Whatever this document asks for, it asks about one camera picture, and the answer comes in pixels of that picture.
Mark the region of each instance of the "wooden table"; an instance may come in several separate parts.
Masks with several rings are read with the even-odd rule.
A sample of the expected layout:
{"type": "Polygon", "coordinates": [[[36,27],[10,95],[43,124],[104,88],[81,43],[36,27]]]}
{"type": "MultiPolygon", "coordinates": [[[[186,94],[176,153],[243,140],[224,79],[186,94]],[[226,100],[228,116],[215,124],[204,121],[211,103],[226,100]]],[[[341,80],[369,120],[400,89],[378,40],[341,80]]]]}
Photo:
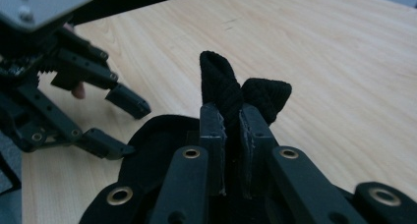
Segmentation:
{"type": "MultiPolygon", "coordinates": [[[[152,113],[140,121],[87,86],[87,99],[42,79],[42,90],[84,130],[127,142],[161,114],[198,117],[199,55],[226,57],[249,77],[291,83],[270,127],[335,184],[394,186],[417,200],[417,10],[384,0],[171,0],[77,27],[110,54],[120,82],[152,113]]],[[[74,146],[23,157],[25,223],[76,223],[121,161],[74,146]]]]}

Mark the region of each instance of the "metal grommet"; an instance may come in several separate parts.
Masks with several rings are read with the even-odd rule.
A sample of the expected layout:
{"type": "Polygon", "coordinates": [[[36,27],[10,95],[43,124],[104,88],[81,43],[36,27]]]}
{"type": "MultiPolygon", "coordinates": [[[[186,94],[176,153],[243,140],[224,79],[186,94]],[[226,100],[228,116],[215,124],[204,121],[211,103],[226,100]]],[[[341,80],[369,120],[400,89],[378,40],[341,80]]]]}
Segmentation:
{"type": "Polygon", "coordinates": [[[399,199],[398,196],[382,188],[370,188],[369,195],[371,195],[374,200],[388,206],[401,205],[401,199],[399,199]]]}
{"type": "Polygon", "coordinates": [[[40,134],[40,133],[35,133],[35,134],[31,135],[31,139],[32,139],[33,141],[40,141],[40,140],[42,140],[42,134],[40,134]]]}
{"type": "Polygon", "coordinates": [[[197,158],[200,156],[200,152],[196,149],[189,148],[183,151],[183,156],[186,158],[197,158]]]}
{"type": "Polygon", "coordinates": [[[110,205],[121,205],[129,201],[133,196],[133,191],[130,187],[119,187],[113,189],[107,195],[107,203],[110,205]]]}
{"type": "Polygon", "coordinates": [[[116,80],[116,79],[117,79],[117,75],[116,75],[116,74],[114,74],[114,73],[111,73],[111,74],[110,74],[110,79],[112,79],[112,80],[116,80]]]}
{"type": "Polygon", "coordinates": [[[298,158],[298,152],[289,148],[284,148],[279,151],[282,157],[289,158],[289,159],[296,159],[298,158]]]}
{"type": "Polygon", "coordinates": [[[77,129],[74,129],[73,131],[71,131],[71,135],[73,137],[77,137],[80,134],[80,131],[78,131],[77,129]]]}

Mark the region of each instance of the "black plastic part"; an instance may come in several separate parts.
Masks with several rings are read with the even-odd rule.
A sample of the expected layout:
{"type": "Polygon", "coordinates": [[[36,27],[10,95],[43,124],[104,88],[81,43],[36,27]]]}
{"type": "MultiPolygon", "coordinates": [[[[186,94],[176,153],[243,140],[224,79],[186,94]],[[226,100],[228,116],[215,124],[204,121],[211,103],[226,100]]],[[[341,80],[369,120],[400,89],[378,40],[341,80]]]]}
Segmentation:
{"type": "Polygon", "coordinates": [[[352,202],[369,223],[417,223],[417,203],[399,190],[381,183],[359,184],[352,202]]]}
{"type": "Polygon", "coordinates": [[[48,119],[50,124],[69,142],[74,142],[82,136],[81,129],[50,101],[39,89],[32,85],[23,84],[17,88],[30,104],[40,114],[48,119]]]}
{"type": "Polygon", "coordinates": [[[264,196],[269,178],[266,157],[278,143],[256,107],[244,104],[239,117],[242,144],[239,175],[242,193],[245,198],[264,196]]]}
{"type": "Polygon", "coordinates": [[[120,159],[127,154],[135,152],[132,146],[116,140],[99,129],[86,131],[83,137],[77,141],[76,146],[97,157],[109,160],[120,159]]]}
{"type": "Polygon", "coordinates": [[[269,170],[297,223],[367,223],[301,150],[272,150],[269,170]]]}
{"type": "Polygon", "coordinates": [[[122,84],[112,88],[105,99],[125,110],[135,119],[141,119],[150,113],[148,103],[122,84]]]}
{"type": "Polygon", "coordinates": [[[171,160],[149,224],[208,223],[207,151],[179,148],[171,160]]]}
{"type": "Polygon", "coordinates": [[[57,72],[52,84],[67,90],[73,89],[79,82],[93,84],[102,89],[117,85],[117,75],[108,67],[98,64],[80,54],[61,48],[57,55],[57,72]]]}
{"type": "Polygon", "coordinates": [[[208,151],[208,187],[212,196],[225,195],[225,143],[226,132],[223,126],[223,117],[213,103],[203,105],[200,108],[199,146],[208,151]]]}

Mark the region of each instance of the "mounting hole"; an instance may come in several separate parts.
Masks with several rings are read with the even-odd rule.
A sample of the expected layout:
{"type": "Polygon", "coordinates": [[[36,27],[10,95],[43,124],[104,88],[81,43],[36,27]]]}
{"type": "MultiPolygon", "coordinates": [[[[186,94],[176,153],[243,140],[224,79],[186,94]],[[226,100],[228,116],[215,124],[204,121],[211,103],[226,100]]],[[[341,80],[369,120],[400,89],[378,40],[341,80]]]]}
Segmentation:
{"type": "Polygon", "coordinates": [[[338,212],[331,212],[328,215],[328,219],[330,219],[330,221],[335,224],[348,224],[349,223],[349,220],[347,219],[347,217],[338,212]]]}
{"type": "Polygon", "coordinates": [[[371,195],[374,200],[387,206],[401,205],[401,199],[399,199],[398,196],[382,188],[370,188],[369,195],[371,195]]]}
{"type": "Polygon", "coordinates": [[[40,140],[42,140],[42,134],[35,133],[35,134],[31,135],[31,140],[33,140],[33,141],[40,141],[40,140]]]}
{"type": "Polygon", "coordinates": [[[279,154],[282,157],[289,158],[289,159],[296,159],[298,158],[298,152],[289,148],[282,149],[279,154]]]}
{"type": "Polygon", "coordinates": [[[200,156],[200,152],[196,149],[189,148],[183,151],[183,156],[186,158],[197,158],[200,156]]]}
{"type": "Polygon", "coordinates": [[[180,211],[174,211],[168,216],[169,224],[183,224],[185,222],[185,215],[180,211]]]}
{"type": "Polygon", "coordinates": [[[107,195],[107,203],[113,206],[121,205],[129,201],[133,196],[130,187],[115,188],[107,195]]]}

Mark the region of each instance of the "black fabric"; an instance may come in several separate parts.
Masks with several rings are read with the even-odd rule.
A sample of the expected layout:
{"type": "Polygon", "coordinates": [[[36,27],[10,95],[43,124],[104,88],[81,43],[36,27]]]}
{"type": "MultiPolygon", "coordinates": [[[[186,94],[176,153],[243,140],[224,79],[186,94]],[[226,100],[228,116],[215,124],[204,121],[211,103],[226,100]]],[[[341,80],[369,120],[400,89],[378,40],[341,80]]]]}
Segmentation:
{"type": "Polygon", "coordinates": [[[147,121],[129,141],[137,151],[123,159],[118,181],[98,194],[80,223],[146,223],[173,153],[186,145],[188,131],[198,129],[198,119],[177,115],[147,121]],[[120,187],[130,187],[133,197],[110,205],[107,196],[120,187]]]}
{"type": "Polygon", "coordinates": [[[248,79],[242,85],[245,102],[254,105],[270,125],[284,108],[289,98],[291,84],[266,79],[248,79]]]}
{"type": "MultiPolygon", "coordinates": [[[[242,88],[230,63],[222,56],[205,51],[200,56],[203,103],[214,102],[224,118],[227,134],[225,183],[227,196],[209,201],[208,221],[213,224],[269,223],[263,197],[242,196],[237,167],[240,153],[239,111],[243,103],[260,110],[268,124],[276,119],[291,94],[291,85],[264,79],[249,79],[242,88]]],[[[187,135],[199,130],[199,120],[163,115],[146,122],[129,144],[136,153],[123,160],[118,182],[105,188],[83,216],[82,223],[147,223],[173,153],[187,145],[187,135]],[[134,196],[126,204],[111,206],[106,196],[114,188],[129,186],[134,196]]]]}

